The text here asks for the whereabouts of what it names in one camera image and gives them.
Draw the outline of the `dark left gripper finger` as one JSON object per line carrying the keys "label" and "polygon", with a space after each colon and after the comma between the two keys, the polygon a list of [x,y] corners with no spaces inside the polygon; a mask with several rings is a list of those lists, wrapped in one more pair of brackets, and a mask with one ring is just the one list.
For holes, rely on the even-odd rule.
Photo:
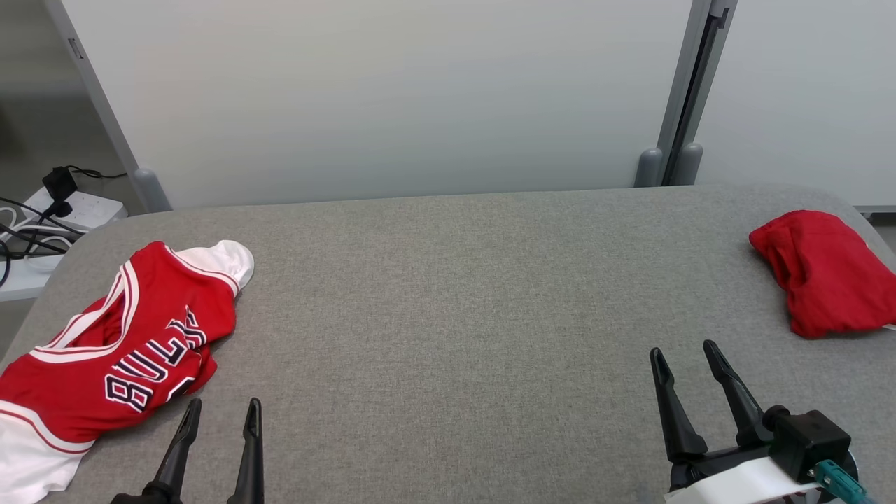
{"label": "dark left gripper finger", "polygon": [[265,460],[263,460],[262,405],[258,398],[249,401],[242,436],[244,447],[237,482],[227,504],[265,503]]}
{"label": "dark left gripper finger", "polygon": [[186,474],[189,451],[195,442],[202,413],[202,400],[192,399],[183,413],[167,452],[157,469],[155,478],[143,489],[147,502],[180,502],[183,478]]}

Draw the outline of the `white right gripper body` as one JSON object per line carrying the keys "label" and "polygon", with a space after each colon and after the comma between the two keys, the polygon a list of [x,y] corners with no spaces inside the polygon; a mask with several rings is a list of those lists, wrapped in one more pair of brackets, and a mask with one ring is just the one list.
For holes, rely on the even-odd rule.
{"label": "white right gripper body", "polygon": [[820,503],[820,485],[800,484],[764,449],[688,454],[668,449],[666,503]]}

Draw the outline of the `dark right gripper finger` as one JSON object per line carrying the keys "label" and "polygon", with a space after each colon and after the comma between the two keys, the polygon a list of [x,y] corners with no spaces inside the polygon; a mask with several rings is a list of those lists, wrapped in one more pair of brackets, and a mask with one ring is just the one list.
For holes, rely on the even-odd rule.
{"label": "dark right gripper finger", "polygon": [[706,441],[692,427],[676,395],[674,374],[659,348],[650,351],[650,366],[668,461],[684,463],[702,457],[708,452]]}
{"label": "dark right gripper finger", "polygon": [[737,428],[735,437],[737,447],[755,449],[771,442],[772,433],[762,424],[764,411],[725,358],[719,345],[713,340],[706,340],[703,342],[703,352],[714,380],[720,383],[725,392]]}

